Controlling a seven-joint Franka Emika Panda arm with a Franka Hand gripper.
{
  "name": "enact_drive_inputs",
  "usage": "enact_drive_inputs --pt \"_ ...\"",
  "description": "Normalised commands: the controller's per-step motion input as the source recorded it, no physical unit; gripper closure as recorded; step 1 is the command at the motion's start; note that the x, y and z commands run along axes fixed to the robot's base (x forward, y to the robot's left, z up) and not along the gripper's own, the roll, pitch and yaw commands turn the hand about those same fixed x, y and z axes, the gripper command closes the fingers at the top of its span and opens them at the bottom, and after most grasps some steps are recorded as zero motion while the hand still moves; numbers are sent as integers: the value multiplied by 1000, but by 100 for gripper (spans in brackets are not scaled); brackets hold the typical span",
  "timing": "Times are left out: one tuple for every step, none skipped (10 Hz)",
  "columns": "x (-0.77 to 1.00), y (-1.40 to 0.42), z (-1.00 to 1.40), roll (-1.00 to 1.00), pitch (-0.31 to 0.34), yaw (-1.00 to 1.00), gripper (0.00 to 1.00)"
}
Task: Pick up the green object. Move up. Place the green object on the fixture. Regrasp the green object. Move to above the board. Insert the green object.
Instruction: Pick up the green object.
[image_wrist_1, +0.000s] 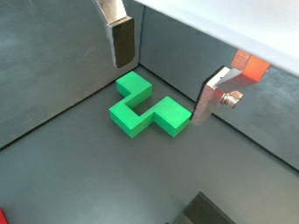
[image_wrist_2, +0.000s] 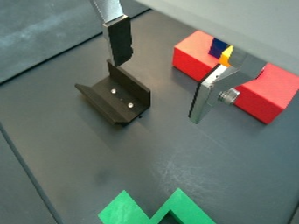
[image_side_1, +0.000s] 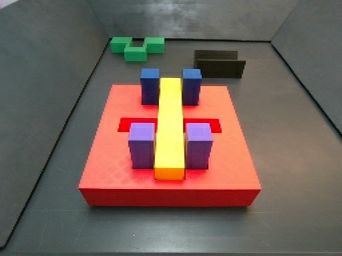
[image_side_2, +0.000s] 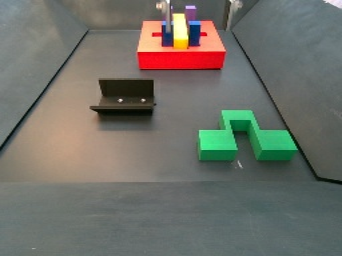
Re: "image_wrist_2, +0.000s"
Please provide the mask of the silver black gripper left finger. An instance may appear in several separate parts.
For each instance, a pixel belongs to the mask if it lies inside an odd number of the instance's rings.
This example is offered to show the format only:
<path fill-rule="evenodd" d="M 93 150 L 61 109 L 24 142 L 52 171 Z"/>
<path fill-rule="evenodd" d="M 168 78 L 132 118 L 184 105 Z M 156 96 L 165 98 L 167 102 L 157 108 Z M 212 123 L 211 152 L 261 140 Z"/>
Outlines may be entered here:
<path fill-rule="evenodd" d="M 109 59 L 114 67 L 132 57 L 130 20 L 124 14 L 118 0 L 89 0 L 97 13 L 102 34 L 109 49 Z"/>

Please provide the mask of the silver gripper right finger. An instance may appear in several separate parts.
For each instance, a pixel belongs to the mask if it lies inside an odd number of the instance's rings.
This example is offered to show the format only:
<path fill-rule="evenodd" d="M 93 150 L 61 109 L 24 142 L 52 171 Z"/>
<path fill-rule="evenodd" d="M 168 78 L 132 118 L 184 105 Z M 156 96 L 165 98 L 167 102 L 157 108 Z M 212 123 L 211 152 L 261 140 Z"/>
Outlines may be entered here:
<path fill-rule="evenodd" d="M 220 63 L 209 70 L 203 81 L 197 84 L 188 117 L 199 123 L 217 102 L 231 105 L 239 98 L 236 87 L 252 81 L 264 69 L 267 62 L 231 46 L 225 52 L 228 66 Z"/>

